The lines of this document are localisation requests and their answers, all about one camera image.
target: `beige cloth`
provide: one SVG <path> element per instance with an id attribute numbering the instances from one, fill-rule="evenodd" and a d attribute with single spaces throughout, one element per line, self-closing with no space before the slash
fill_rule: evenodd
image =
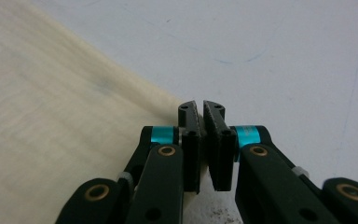
<path id="1" fill-rule="evenodd" d="M 82 183 L 116 179 L 179 101 L 26 1 L 0 0 L 0 223 L 53 223 Z"/>

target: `white surface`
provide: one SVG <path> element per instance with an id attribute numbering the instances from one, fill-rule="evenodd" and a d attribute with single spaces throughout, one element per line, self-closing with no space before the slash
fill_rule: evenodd
<path id="1" fill-rule="evenodd" d="M 265 125 L 319 187 L 358 181 L 358 0 L 34 3 L 184 101 L 224 105 L 227 124 Z M 201 190 L 185 223 L 240 223 L 233 193 Z"/>

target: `teal tape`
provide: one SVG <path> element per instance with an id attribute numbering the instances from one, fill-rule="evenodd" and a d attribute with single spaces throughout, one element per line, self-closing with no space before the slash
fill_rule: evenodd
<path id="1" fill-rule="evenodd" d="M 260 143 L 260 133 L 255 126 L 235 126 L 235 130 L 237 131 L 239 146 L 235 159 L 240 161 L 241 148 L 249 144 Z"/>
<path id="2" fill-rule="evenodd" d="M 153 126 L 151 142 L 173 144 L 173 126 Z"/>

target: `cream fabric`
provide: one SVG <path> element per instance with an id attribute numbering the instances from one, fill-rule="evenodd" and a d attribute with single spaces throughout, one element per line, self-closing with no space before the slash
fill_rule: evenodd
<path id="1" fill-rule="evenodd" d="M 53 223 L 75 189 L 116 179 L 179 101 L 27 1 L 0 0 L 0 223 Z"/>

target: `brass screw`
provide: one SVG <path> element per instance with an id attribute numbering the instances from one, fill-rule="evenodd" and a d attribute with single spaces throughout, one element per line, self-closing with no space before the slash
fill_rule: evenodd
<path id="1" fill-rule="evenodd" d="M 175 154 L 175 148 L 173 147 L 161 147 L 158 149 L 158 154 L 161 156 L 171 156 Z"/>
<path id="2" fill-rule="evenodd" d="M 267 156 L 269 152 L 263 147 L 251 147 L 250 151 L 256 156 Z"/>
<path id="3" fill-rule="evenodd" d="M 345 197 L 358 202 L 358 188 L 350 184 L 338 184 L 337 190 Z"/>
<path id="4" fill-rule="evenodd" d="M 90 202 L 97 202 L 106 197 L 106 195 L 109 193 L 109 187 L 107 187 L 104 184 L 100 185 L 94 185 L 91 188 L 89 188 L 86 193 L 84 194 L 84 197 L 87 201 Z"/>

